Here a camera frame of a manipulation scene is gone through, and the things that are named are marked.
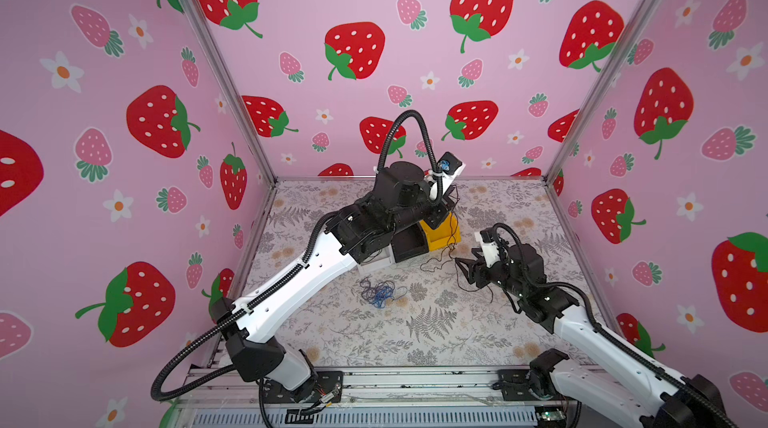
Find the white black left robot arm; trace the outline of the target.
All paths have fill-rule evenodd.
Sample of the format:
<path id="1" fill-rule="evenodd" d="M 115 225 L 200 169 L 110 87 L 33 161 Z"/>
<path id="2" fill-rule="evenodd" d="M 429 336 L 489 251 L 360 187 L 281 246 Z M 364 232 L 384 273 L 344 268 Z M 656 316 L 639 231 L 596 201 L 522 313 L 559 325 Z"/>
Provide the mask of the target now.
<path id="1" fill-rule="evenodd" d="M 408 118 L 419 126 L 428 170 L 406 161 L 386 162 L 395 134 Z M 277 329 L 328 283 L 390 246 L 396 235 L 422 221 L 440 226 L 449 212 L 444 196 L 462 169 L 453 156 L 448 158 L 448 168 L 441 168 L 422 115 L 414 109 L 402 112 L 384 137 L 372 190 L 322 215 L 305 251 L 262 286 L 235 300 L 217 301 L 216 325 L 160 370 L 150 388 L 151 398 L 170 401 L 237 372 L 245 382 L 280 384 L 296 403 L 320 403 L 325 391 L 315 368 L 303 352 L 277 340 Z M 179 388 L 163 390 L 172 371 L 216 334 L 226 341 L 230 364 Z"/>

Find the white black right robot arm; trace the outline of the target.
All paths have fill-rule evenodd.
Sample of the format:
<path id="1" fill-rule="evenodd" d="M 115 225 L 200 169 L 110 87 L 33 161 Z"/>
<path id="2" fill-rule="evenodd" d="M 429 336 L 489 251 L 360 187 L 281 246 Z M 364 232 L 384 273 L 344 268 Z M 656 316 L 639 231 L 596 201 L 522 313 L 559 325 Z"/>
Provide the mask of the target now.
<path id="1" fill-rule="evenodd" d="M 546 400 L 561 395 L 621 427 L 732 427 L 719 389 L 701 375 L 689 378 L 604 327 L 577 286 L 548 280 L 542 257 L 505 223 L 476 233 L 471 258 L 455 263 L 467 282 L 495 286 L 547 332 L 585 353 L 598 375 L 564 352 L 549 349 L 529 364 L 527 389 Z"/>

